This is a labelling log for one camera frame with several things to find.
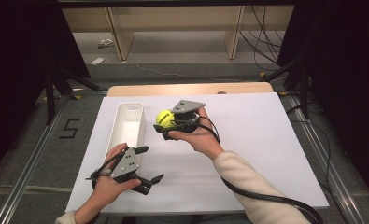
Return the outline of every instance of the white desk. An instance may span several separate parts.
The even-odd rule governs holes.
[[[314,207],[328,203],[275,93],[133,96],[104,99],[73,188],[67,211],[78,209],[92,193],[91,172],[100,167],[119,103],[141,102],[146,115],[140,175],[165,174],[145,196],[124,192],[104,213],[119,215],[232,213],[243,210],[224,186],[211,161],[181,141],[164,141],[152,127],[155,116],[180,99],[206,103],[221,144],[248,160],[288,197]]]

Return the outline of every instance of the yellow-green ball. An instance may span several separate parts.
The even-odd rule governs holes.
[[[171,128],[175,126],[175,123],[171,122],[173,119],[175,119],[175,116],[172,111],[164,110],[158,114],[155,123],[164,128]]]

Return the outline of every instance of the table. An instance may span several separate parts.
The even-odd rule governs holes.
[[[228,94],[216,94],[219,91]],[[219,128],[221,144],[250,161],[288,197],[315,207],[328,206],[283,107],[277,95],[271,91],[272,88],[267,83],[112,87],[101,105],[66,210],[77,209],[86,200],[85,195],[92,193],[91,183],[85,178],[101,165],[106,155],[106,145],[114,122],[114,108],[122,102],[141,102],[146,114],[144,143],[150,146],[150,149],[142,154],[140,176],[151,178],[165,173],[165,177],[161,183],[152,187],[149,195],[125,191],[102,212],[141,216],[242,211],[243,207],[220,181],[210,160],[189,150],[185,142],[164,141],[161,135],[153,130],[154,114],[160,107],[172,107],[174,102],[182,97],[206,103],[209,116]],[[235,114],[231,122],[225,122],[227,114]],[[233,136],[235,129],[247,131],[237,132],[234,137],[229,137]]]

